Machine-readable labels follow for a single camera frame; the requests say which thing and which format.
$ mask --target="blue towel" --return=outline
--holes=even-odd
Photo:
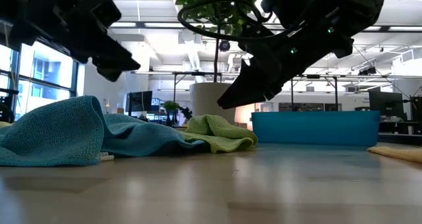
[[[166,126],[103,115],[95,97],[83,96],[40,107],[0,129],[0,165],[95,165],[100,152],[142,157],[169,146],[203,143],[186,143],[180,132]]]

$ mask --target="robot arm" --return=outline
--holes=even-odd
[[[107,35],[107,28],[120,18],[112,0],[0,0],[0,20],[13,25],[11,45],[40,40],[80,63],[91,57],[98,72],[110,81],[140,67]]]
[[[264,38],[239,41],[254,57],[244,60],[237,80],[218,100],[224,109],[272,99],[294,76],[303,74],[329,53],[337,58],[352,54],[355,34],[372,26],[384,0],[263,0],[262,8],[276,14],[286,29],[273,33],[249,19],[241,37]]]

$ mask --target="window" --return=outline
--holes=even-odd
[[[66,88],[72,85],[73,60],[42,43],[22,45],[19,74]]]
[[[0,45],[0,69],[9,71],[11,69],[12,49]]]
[[[313,86],[307,86],[306,87],[306,91],[307,92],[315,92],[315,87],[313,87]]]
[[[7,89],[9,86],[9,77],[6,75],[0,75],[0,88]],[[7,93],[0,92],[0,96],[7,96]]]
[[[68,90],[62,90],[19,80],[19,95],[16,105],[16,119],[38,107],[70,98]]]

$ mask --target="blue plastic bin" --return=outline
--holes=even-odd
[[[253,113],[260,143],[374,146],[379,111]]]

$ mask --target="green towel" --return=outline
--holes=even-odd
[[[209,143],[213,154],[218,151],[246,150],[255,147],[258,142],[252,131],[231,125],[217,115],[193,117],[183,135],[186,141],[203,140]]]

